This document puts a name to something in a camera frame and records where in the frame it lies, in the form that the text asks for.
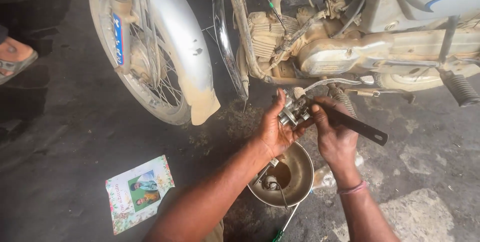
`wrist band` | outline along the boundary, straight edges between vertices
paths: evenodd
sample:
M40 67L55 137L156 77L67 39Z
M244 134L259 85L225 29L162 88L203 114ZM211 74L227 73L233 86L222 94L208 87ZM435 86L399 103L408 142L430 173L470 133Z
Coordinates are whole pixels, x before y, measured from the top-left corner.
M348 190L337 190L336 193L340 195L354 194L360 190L365 189L366 187L367 187L367 182L365 182L365 180L362 180L358 186Z

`motorcycle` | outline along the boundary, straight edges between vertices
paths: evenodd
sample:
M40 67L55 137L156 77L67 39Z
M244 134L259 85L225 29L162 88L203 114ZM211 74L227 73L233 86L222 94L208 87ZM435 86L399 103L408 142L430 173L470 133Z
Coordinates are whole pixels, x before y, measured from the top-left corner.
M480 102L466 80L480 73L477 0L308 0L294 16L282 13L281 1L249 12L246 0L231 0L241 38L234 54L224 0L212 0L214 35L240 99L248 99L250 76L305 90L325 85L354 116L349 94L396 93L411 103L412 91L445 85L461 107ZM115 71L153 115L198 125L219 109L205 39L186 0L90 6Z

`front fender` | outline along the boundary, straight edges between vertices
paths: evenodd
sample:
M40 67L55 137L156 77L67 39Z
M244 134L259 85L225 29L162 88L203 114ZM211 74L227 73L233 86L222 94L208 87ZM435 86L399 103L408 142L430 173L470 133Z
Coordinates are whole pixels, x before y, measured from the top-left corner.
M168 55L177 71L178 84L191 106L191 122L200 125L220 108L202 30L187 0L150 0L150 6L157 29L165 43L172 47ZM133 0L132 11L141 16L138 0Z

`front fork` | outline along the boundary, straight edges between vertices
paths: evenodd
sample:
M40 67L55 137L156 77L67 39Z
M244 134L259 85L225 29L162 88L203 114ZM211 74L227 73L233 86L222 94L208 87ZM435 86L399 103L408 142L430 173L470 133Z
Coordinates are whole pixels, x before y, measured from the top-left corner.
M115 55L117 56L117 73L130 73L130 24L136 18L130 14L132 0L110 0L113 17L113 31L115 34Z

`red and blue sticker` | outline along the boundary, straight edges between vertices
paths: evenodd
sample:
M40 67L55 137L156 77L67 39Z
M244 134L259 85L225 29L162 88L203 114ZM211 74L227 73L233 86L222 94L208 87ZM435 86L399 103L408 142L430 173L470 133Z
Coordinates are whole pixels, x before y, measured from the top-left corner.
M122 19L113 13L113 30L115 32L115 52L117 55L117 64L123 65L123 37L122 37Z

